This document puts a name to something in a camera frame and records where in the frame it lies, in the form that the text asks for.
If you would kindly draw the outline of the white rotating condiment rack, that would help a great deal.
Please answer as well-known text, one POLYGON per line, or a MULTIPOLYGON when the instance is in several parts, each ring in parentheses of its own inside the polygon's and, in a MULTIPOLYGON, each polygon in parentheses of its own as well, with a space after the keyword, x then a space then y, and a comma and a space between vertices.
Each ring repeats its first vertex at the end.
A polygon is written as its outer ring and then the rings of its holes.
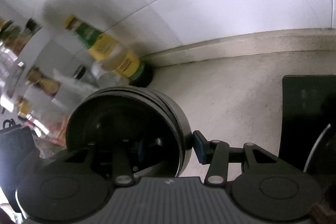
POLYGON ((1 30, 1 109, 60 146, 70 115, 98 87, 81 64, 48 32, 1 30))

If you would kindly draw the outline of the black gas stove burner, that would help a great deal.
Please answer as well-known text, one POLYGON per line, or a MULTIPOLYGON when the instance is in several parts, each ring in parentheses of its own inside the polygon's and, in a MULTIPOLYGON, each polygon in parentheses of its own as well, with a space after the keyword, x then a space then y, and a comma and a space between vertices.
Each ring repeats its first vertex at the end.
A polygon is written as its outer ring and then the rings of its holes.
POLYGON ((279 158, 335 184, 335 76, 287 75, 282 78, 279 158))

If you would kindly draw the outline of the purple neck clear bottle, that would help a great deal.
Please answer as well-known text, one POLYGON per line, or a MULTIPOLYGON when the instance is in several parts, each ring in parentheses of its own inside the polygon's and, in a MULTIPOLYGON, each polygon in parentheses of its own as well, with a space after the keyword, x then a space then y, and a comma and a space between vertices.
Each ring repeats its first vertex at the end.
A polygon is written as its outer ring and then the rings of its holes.
POLYGON ((53 70, 53 77, 49 77, 39 67, 32 67, 27 74, 27 82, 59 102, 78 103, 98 91, 96 86, 65 76, 56 69, 53 70))

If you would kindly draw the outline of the yellow green label bottle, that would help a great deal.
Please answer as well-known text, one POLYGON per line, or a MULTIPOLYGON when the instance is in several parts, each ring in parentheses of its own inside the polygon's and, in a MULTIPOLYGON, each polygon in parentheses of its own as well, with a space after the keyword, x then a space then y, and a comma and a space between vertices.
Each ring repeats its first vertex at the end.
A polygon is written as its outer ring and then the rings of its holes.
POLYGON ((70 15, 65 29, 74 34, 87 48, 88 53, 107 72, 127 79, 131 86, 146 88, 154 76, 152 65, 142 61, 130 48, 124 47, 112 36, 87 22, 70 15))

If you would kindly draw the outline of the steel bowl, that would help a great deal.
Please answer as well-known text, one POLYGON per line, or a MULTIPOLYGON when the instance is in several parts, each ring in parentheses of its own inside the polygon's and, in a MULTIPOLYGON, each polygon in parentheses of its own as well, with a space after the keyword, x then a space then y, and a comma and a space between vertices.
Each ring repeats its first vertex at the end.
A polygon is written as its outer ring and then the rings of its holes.
POLYGON ((87 151, 106 174, 125 160, 138 176, 178 177, 191 157, 191 127, 182 108, 156 90, 105 88, 71 114, 68 151, 87 151))

